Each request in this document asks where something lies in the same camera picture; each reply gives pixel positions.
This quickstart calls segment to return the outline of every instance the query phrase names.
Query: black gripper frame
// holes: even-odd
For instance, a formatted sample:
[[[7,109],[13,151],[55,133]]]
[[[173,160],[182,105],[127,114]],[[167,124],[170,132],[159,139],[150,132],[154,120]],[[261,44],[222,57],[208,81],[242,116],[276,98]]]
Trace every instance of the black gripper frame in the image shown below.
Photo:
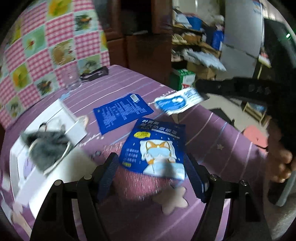
[[[100,179],[114,158],[118,158],[117,154],[111,153],[104,165],[98,166],[92,175],[86,175],[79,181],[55,181],[38,213],[30,241],[79,241],[71,199],[78,200],[87,241],[110,241],[95,204],[98,203],[96,197]],[[192,156],[189,160],[200,176],[199,180],[207,183],[204,194],[195,191],[197,198],[200,196],[206,207],[191,241],[215,240],[224,201],[228,198],[231,199],[231,210],[224,240],[271,241],[263,212],[246,181],[225,182],[216,175],[209,175],[205,167],[198,165]]]

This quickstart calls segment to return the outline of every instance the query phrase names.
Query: white refrigerator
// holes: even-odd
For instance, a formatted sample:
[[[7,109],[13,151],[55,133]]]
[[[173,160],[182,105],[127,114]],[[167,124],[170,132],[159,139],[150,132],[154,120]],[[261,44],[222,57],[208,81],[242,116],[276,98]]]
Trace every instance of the white refrigerator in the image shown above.
[[[216,79],[253,77],[263,42],[261,4],[255,0],[226,0],[224,43],[220,58],[226,72],[217,73]]]

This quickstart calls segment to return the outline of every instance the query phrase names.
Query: pink checkered fabric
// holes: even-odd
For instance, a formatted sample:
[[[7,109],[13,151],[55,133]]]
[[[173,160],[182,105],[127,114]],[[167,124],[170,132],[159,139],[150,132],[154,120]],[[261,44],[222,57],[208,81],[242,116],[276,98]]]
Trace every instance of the pink checkered fabric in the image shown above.
[[[110,65],[109,51],[105,51],[101,53],[101,65],[102,66]]]
[[[73,0],[73,3],[74,12],[94,9],[94,5],[91,0]]]
[[[47,49],[40,51],[27,60],[30,75],[33,81],[53,71],[51,58]]]
[[[12,121],[12,118],[6,109],[0,110],[0,121],[4,129],[6,129]]]
[[[16,95],[10,76],[0,83],[0,102],[6,105]]]
[[[22,35],[27,34],[28,32],[45,23],[47,12],[46,4],[47,2],[44,2],[23,13],[21,28]]]
[[[74,36],[73,13],[63,15],[46,23],[48,46],[55,45]]]
[[[62,77],[62,71],[67,68],[68,66],[72,66],[72,65],[77,65],[77,61],[72,61],[70,63],[67,63],[65,65],[63,65],[62,67],[59,67],[55,70],[56,76],[57,76],[57,81],[59,82],[59,85],[61,87],[64,87],[65,84],[63,82],[63,77]]]
[[[40,94],[34,84],[31,84],[25,89],[21,90],[17,95],[24,108],[28,108],[41,100]]]
[[[10,72],[15,70],[25,61],[24,48],[22,46],[22,40],[19,39],[8,50],[4,52],[7,60],[7,68]]]
[[[100,53],[100,35],[99,32],[91,32],[76,36],[76,54],[77,59],[86,58]]]

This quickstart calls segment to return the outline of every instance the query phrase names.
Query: purple bed sheet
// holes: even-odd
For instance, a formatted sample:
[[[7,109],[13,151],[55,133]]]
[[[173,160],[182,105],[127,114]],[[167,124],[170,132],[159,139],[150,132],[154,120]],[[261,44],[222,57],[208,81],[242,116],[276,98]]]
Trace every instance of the purple bed sheet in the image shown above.
[[[63,101],[77,117],[87,115],[89,118],[86,128],[88,134],[79,144],[89,155],[102,150],[105,145],[112,145],[128,137],[136,121],[102,136],[92,112],[94,108],[122,98],[128,93],[139,94],[154,109],[148,118],[173,122],[171,117],[154,107],[153,101],[156,97],[173,93],[174,90],[121,66],[113,65],[109,70],[108,76],[84,83]],[[6,130],[0,156],[0,183],[3,182],[4,175],[9,175],[9,150],[20,132],[64,93],[65,90],[59,90],[41,100]],[[206,166],[209,173],[217,174],[231,182],[245,179],[260,196],[265,159],[255,145],[234,127],[201,105],[179,114],[179,121],[186,125],[186,151],[192,153],[200,164]],[[217,145],[222,145],[224,148],[221,150]],[[101,157],[95,159],[98,164],[103,161]],[[105,200],[99,207],[99,212],[111,240],[190,241],[205,205],[195,197],[188,179],[182,183],[182,186],[186,188],[184,198],[189,205],[185,209],[176,208],[170,215],[163,214],[161,206],[150,199],[132,206],[123,205],[114,196]],[[11,189],[4,190],[0,187],[0,191],[4,197],[3,200],[0,196],[0,201],[12,208],[14,200]],[[230,201],[226,200],[216,240],[223,239],[229,204]],[[22,216],[33,228],[35,219],[29,207],[23,207]],[[18,224],[13,224],[20,236],[29,241],[27,233]],[[84,239],[81,223],[76,225],[80,238]]]

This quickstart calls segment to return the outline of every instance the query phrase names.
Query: checkered blanket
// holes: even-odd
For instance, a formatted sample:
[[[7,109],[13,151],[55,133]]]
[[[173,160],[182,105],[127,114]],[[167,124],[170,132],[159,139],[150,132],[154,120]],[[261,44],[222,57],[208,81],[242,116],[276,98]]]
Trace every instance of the checkered blanket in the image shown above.
[[[109,66],[107,40],[91,0],[35,0],[0,46],[0,124],[64,86],[61,72]]]

